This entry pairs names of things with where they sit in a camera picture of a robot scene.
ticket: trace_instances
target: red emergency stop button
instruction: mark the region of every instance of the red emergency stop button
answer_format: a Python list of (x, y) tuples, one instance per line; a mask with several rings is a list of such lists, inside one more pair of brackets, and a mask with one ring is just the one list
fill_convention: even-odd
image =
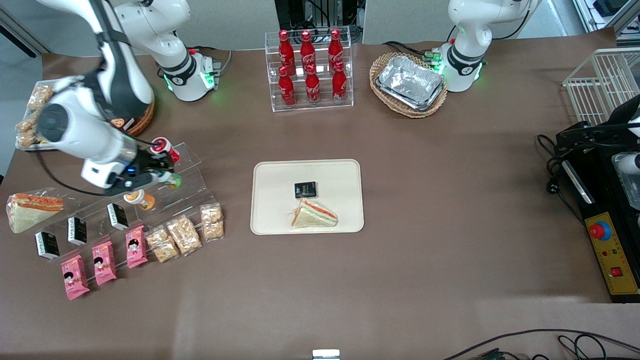
[(598, 240), (606, 241), (611, 237), (611, 228), (604, 221), (598, 221), (589, 226), (589, 234)]

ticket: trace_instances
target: coca-cola bottle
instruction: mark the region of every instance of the coca-cola bottle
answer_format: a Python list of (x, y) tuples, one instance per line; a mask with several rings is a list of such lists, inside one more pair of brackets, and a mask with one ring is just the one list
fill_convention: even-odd
[(311, 44), (311, 33), (309, 30), (302, 31), (302, 46), (300, 47), (300, 57), (302, 58), (302, 68), (305, 70), (305, 74), (309, 74), (310, 69), (313, 68), (313, 73), (316, 73), (316, 50)]
[(347, 99), (347, 76), (344, 74), (344, 63), (342, 61), (334, 64), (333, 74), (333, 102), (344, 104)]
[(289, 35), (287, 30), (280, 30), (278, 36), (280, 37), (280, 61), (282, 65), (287, 68), (287, 75), (293, 76), (296, 74), (296, 60), (293, 58), (293, 47), (289, 43)]
[(340, 42), (340, 30), (331, 30), (331, 43), (329, 44), (329, 72), (333, 74), (336, 63), (342, 62), (342, 43)]
[(309, 67), (305, 84), (307, 86), (307, 100), (310, 106), (320, 104), (320, 79), (316, 75), (316, 65)]
[(289, 109), (296, 105), (296, 94), (293, 92), (293, 81), (291, 81), (291, 78), (289, 77), (286, 66), (282, 65), (278, 71), (280, 71), (278, 86), (280, 87), (282, 102), (284, 102), (284, 107)]

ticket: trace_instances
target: wicker basket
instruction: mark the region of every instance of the wicker basket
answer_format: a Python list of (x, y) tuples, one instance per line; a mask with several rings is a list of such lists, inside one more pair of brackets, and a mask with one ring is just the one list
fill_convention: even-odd
[(382, 100), (382, 102), (384, 102), (391, 110), (395, 111), (398, 114), (402, 114), (406, 117), (410, 117), (413, 119), (420, 119), (423, 117), (427, 117), (433, 114), (434, 112), (436, 112), (436, 110), (439, 109), (439, 107), (441, 107), (442, 103), (447, 98), (446, 85), (442, 89), (438, 97), (433, 101), (433, 104), (431, 104), (431, 106), (427, 111), (417, 111), (415, 109), (412, 109), (407, 104), (385, 93), (384, 91), (380, 90), (376, 86), (376, 78), (378, 77), (378, 75), (380, 75), (380, 72), (382, 72), (382, 70), (387, 66), (387, 64), (389, 63), (389, 60), (391, 60), (391, 58), (395, 56), (401, 56), (401, 55), (408, 57), (418, 65), (422, 65), (424, 67), (427, 66), (427, 63), (416, 58), (413, 55), (408, 55), (403, 53), (384, 54), (383, 56), (380, 56), (376, 61), (374, 61), (373, 65), (371, 65), (371, 69), (369, 69), (369, 85), (371, 86), (371, 90), (373, 90), (373, 92), (376, 94), (376, 96), (378, 96), (380, 100)]
[[(147, 107), (147, 110), (141, 117), (133, 119), (133, 125), (127, 129), (127, 133), (131, 136), (138, 136), (147, 126), (151, 123), (151, 119), (154, 118), (154, 110), (156, 108), (156, 100), (154, 99)], [(121, 127), (124, 123), (124, 119), (113, 119), (111, 123), (116, 127)]]

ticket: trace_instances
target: clear acrylic shelf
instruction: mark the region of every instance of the clear acrylic shelf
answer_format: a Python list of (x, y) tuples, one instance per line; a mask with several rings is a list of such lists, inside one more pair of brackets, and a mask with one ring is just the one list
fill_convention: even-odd
[[(342, 43), (342, 61), (344, 62), (344, 74), (347, 76), (347, 97), (343, 104), (333, 102), (333, 74), (329, 73), (329, 44), (331, 43), (331, 30), (340, 29)], [(296, 75), (291, 77), (293, 89), (296, 94), (296, 105), (293, 108), (285, 108), (278, 80), (280, 75), (278, 69), (282, 65), (280, 62), (280, 39), (278, 32), (265, 33), (264, 52), (267, 59), (267, 77), (269, 79), (269, 91), (271, 96), (271, 108), (274, 112), (287, 110), (304, 110), (318, 108), (334, 108), (343, 106), (353, 106), (353, 58), (351, 56), (351, 33), (348, 26), (337, 26), (332, 28), (309, 29), (311, 31), (314, 48), (316, 49), (316, 71), (320, 79), (320, 103), (311, 106), (307, 102), (307, 88), (305, 86), (305, 76), (300, 59), (300, 46), (302, 44), (302, 30), (290, 30), (289, 41), (293, 46), (294, 59), (296, 62)]]
[[(62, 262), (76, 255), (81, 255), (89, 284), (95, 282), (92, 247), (107, 241), (108, 238), (111, 240), (117, 273), (120, 269), (127, 268), (125, 233), (136, 226), (144, 224), (145, 231), (148, 231), (184, 214), (196, 225), (200, 239), (204, 240), (200, 221), (200, 205), (214, 202), (215, 199), (207, 189), (200, 169), (197, 167), (201, 162), (200, 158), (185, 143), (176, 145), (174, 149), (180, 153), (180, 160), (175, 164), (175, 172), (182, 177), (182, 184), (174, 190), (161, 184), (145, 189), (145, 192), (156, 199), (152, 209), (145, 211), (137, 205), (129, 204), (124, 201), (122, 195), (96, 198), (79, 193), (67, 194), (63, 196), (65, 202), (63, 211), (25, 233), (30, 235), (32, 239), (33, 235), (40, 231), (46, 231), (56, 236), (60, 257), (50, 260), (52, 264), (60, 266)], [(121, 231), (111, 226), (106, 210), (107, 205), (111, 203), (124, 208), (129, 223), (127, 230)], [(77, 246), (67, 241), (67, 218), (69, 217), (79, 217), (86, 222), (87, 243), (85, 245)], [(150, 261), (155, 259), (152, 253), (150, 249), (147, 249)]]

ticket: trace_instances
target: sandwich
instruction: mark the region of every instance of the sandwich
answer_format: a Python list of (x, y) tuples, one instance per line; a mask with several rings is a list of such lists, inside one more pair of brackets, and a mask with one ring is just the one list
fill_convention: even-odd
[(14, 233), (21, 233), (59, 213), (62, 199), (16, 193), (9, 197), (7, 215)]
[(318, 204), (314, 204), (306, 199), (300, 200), (300, 205), (294, 213), (293, 222), (291, 226), (295, 228), (300, 227), (331, 227), (335, 226), (338, 222), (338, 217), (335, 216), (329, 209), (323, 208)]

